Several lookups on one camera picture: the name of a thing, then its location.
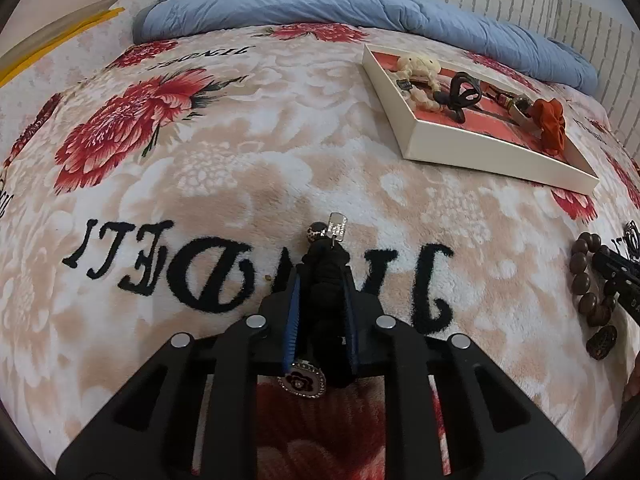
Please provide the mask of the black scrunchie with charm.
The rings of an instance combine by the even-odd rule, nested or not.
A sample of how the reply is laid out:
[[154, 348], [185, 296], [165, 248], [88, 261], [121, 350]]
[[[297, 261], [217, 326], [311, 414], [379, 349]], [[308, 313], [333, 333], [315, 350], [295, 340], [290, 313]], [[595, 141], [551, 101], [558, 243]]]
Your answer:
[[349, 255], [342, 247], [346, 224], [340, 212], [314, 222], [307, 231], [307, 252], [294, 270], [279, 378], [294, 396], [318, 399], [352, 378], [356, 358], [346, 285]]

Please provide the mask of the rust red scrunchie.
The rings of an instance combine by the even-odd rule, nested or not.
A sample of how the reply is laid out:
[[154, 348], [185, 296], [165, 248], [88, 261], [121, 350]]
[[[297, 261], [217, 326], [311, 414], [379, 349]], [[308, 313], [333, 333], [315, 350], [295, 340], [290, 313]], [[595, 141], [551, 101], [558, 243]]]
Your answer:
[[540, 130], [542, 149], [551, 156], [564, 154], [566, 123], [564, 108], [557, 99], [545, 101], [538, 99], [529, 107], [529, 116]]

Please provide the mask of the cream satin scrunchie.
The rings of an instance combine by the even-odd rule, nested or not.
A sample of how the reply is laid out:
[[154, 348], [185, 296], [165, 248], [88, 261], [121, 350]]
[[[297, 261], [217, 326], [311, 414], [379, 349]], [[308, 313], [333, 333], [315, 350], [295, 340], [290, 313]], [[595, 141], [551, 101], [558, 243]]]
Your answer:
[[434, 58], [422, 54], [400, 56], [395, 78], [398, 88], [413, 110], [439, 112], [442, 106], [435, 100], [439, 92], [438, 75], [442, 66]]

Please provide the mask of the yellow edged board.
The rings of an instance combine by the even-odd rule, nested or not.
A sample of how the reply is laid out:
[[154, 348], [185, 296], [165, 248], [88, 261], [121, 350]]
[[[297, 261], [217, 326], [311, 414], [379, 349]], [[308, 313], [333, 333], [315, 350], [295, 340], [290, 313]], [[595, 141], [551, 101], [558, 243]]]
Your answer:
[[40, 28], [1, 55], [1, 85], [4, 86], [40, 58], [82, 32], [116, 18], [125, 8], [119, 0], [101, 0], [84, 6]]

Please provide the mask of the blue rolled duvet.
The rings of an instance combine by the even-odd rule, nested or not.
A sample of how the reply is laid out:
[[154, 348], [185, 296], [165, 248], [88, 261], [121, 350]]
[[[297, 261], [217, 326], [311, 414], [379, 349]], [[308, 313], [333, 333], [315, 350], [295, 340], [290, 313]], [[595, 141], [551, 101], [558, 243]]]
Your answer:
[[588, 96], [597, 91], [596, 69], [566, 44], [437, 0], [163, 0], [138, 13], [132, 40], [144, 44], [221, 29], [294, 23], [408, 32]]

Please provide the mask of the black plastic claw clip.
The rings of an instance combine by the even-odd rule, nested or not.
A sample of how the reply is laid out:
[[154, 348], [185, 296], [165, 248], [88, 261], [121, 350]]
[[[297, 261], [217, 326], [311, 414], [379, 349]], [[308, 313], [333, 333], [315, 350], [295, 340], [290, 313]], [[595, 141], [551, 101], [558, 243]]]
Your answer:
[[449, 90], [433, 92], [433, 99], [450, 111], [452, 119], [458, 124], [465, 123], [464, 110], [475, 106], [483, 97], [480, 81], [468, 73], [457, 72], [450, 79]]

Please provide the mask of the white tray with brick liner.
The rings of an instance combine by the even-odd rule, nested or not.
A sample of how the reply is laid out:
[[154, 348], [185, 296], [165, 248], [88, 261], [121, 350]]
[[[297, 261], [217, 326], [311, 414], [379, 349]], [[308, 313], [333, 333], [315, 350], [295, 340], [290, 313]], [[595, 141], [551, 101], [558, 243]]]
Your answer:
[[535, 136], [518, 126], [498, 104], [481, 98], [464, 110], [464, 122], [444, 107], [428, 112], [413, 107], [394, 81], [393, 67], [401, 50], [367, 44], [362, 65], [381, 101], [402, 157], [550, 185], [589, 195], [599, 178], [570, 140], [564, 153], [551, 156], [542, 151]]

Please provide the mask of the floral fleece blanket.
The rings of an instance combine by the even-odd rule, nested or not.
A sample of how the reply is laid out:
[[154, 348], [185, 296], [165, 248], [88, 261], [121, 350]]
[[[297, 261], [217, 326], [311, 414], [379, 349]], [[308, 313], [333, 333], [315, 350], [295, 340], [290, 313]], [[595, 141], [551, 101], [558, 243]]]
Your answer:
[[[312, 222], [347, 217], [356, 286], [421, 333], [470, 335], [601, 479], [639, 330], [579, 313], [570, 248], [639, 219], [639, 105], [510, 74], [405, 32], [259, 25], [134, 44], [142, 0], [1, 87], [1, 474], [50, 479], [171, 335], [205, 337], [283, 286]], [[434, 54], [557, 99], [589, 195], [409, 162], [367, 44]]]

